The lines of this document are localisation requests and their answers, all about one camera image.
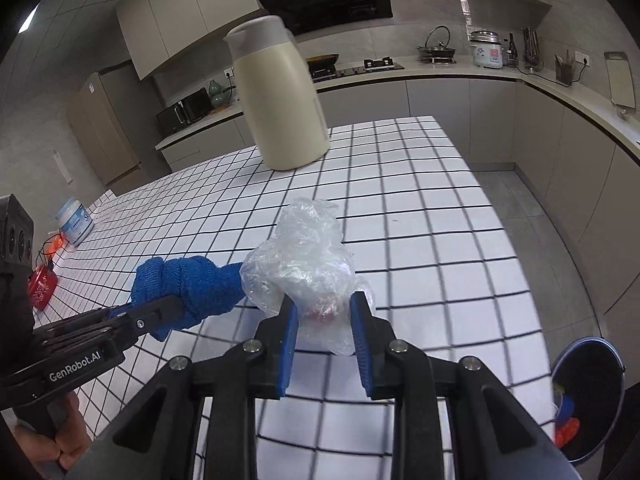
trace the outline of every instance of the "microwave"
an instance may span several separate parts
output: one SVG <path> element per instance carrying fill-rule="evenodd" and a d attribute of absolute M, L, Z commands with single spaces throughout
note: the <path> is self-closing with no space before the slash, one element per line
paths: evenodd
<path fill-rule="evenodd" d="M 157 117 L 162 132 L 167 137 L 199 121 L 212 110 L 213 106 L 211 105 L 209 93 L 206 89 L 201 88 L 197 92 L 180 99 L 176 104 L 162 110 Z"/>

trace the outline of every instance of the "utensil holder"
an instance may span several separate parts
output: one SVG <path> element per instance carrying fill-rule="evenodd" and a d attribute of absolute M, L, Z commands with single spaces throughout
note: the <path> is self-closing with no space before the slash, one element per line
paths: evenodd
<path fill-rule="evenodd" d="M 560 63 L 556 59 L 556 79 L 567 86 L 571 86 L 574 82 L 573 64 Z"/>

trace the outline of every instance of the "red object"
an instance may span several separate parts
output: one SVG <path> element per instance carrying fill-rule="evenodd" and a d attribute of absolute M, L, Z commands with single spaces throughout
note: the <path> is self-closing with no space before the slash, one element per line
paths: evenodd
<path fill-rule="evenodd" d="M 44 310 L 56 290 L 58 277 L 53 270 L 47 269 L 45 264 L 40 264 L 29 278 L 29 299 L 31 305 L 38 310 Z"/>
<path fill-rule="evenodd" d="M 556 428 L 556 447 L 562 448 L 567 444 L 580 430 L 580 420 L 572 416 L 560 428 Z"/>

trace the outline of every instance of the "white pitcher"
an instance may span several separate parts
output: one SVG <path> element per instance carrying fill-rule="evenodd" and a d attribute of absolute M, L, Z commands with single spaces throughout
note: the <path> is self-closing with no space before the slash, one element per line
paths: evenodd
<path fill-rule="evenodd" d="M 318 94 L 282 20 L 255 18 L 225 41 L 242 111 L 265 164 L 292 170 L 323 156 L 329 136 Z"/>

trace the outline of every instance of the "blue towel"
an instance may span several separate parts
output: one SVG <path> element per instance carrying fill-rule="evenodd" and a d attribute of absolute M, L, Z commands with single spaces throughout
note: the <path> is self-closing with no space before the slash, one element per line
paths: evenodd
<path fill-rule="evenodd" d="M 151 335 L 164 341 L 172 329 L 190 328 L 209 316 L 225 314 L 244 298 L 240 281 L 242 263 L 217 267 L 204 256 L 164 261 L 155 257 L 136 269 L 131 303 L 137 306 L 169 294 L 184 303 L 184 317 Z"/>

